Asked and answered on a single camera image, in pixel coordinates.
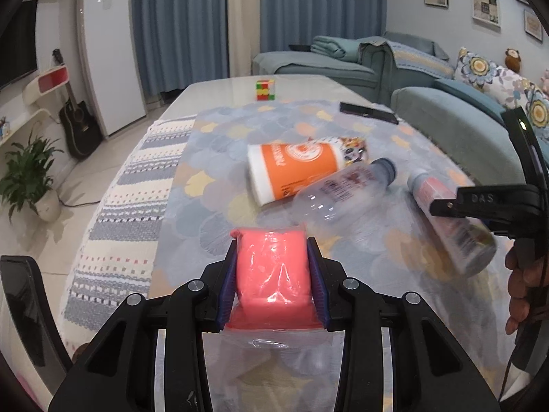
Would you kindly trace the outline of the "person's right hand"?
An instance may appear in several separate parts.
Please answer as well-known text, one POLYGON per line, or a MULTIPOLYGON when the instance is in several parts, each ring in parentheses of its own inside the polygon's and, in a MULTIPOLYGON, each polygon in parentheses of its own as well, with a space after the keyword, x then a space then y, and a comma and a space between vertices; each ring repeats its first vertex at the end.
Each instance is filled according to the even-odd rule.
POLYGON ((511 271, 508 280, 509 317, 505 324, 505 333, 512 335, 528 318, 530 310, 528 291, 540 285, 544 260, 539 259, 525 270, 521 270, 518 266, 515 247, 512 247, 505 257, 505 266, 511 271))

